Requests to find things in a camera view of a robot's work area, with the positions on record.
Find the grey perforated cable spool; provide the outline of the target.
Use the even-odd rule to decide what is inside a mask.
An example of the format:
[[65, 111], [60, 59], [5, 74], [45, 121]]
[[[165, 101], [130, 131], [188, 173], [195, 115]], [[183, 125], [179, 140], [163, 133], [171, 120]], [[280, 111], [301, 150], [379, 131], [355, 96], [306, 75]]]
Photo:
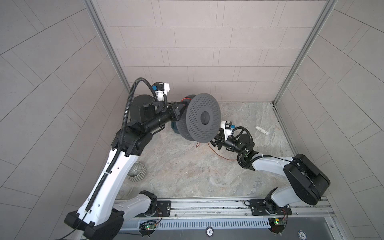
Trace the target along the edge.
[[220, 129], [221, 110], [210, 94], [189, 95], [182, 100], [187, 104], [181, 119], [176, 122], [179, 134], [186, 140], [208, 143]]

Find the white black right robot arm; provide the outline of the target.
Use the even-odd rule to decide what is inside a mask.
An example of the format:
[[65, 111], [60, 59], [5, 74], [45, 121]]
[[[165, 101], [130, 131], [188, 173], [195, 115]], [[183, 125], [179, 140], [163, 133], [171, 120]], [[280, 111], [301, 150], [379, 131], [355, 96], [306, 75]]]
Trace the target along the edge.
[[286, 216], [288, 206], [300, 201], [315, 206], [331, 185], [330, 179], [303, 154], [279, 158], [255, 151], [254, 139], [244, 127], [224, 126], [211, 144], [219, 150], [225, 148], [236, 153], [236, 161], [243, 169], [270, 172], [288, 179], [289, 186], [276, 187], [265, 197], [264, 214]]

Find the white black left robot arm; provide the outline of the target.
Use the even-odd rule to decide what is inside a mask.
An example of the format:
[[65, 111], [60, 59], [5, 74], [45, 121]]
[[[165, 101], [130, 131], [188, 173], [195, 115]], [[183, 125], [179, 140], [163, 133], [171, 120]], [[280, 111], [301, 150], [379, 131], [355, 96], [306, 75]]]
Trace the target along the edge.
[[65, 224], [83, 232], [86, 240], [112, 240], [125, 220], [140, 214], [153, 216], [160, 211], [157, 196], [142, 191], [136, 197], [114, 205], [129, 171], [154, 134], [168, 122], [181, 119], [186, 102], [168, 102], [170, 85], [150, 84], [144, 78], [134, 81], [123, 115], [122, 127], [112, 143], [107, 163], [90, 195], [77, 210], [67, 214]]

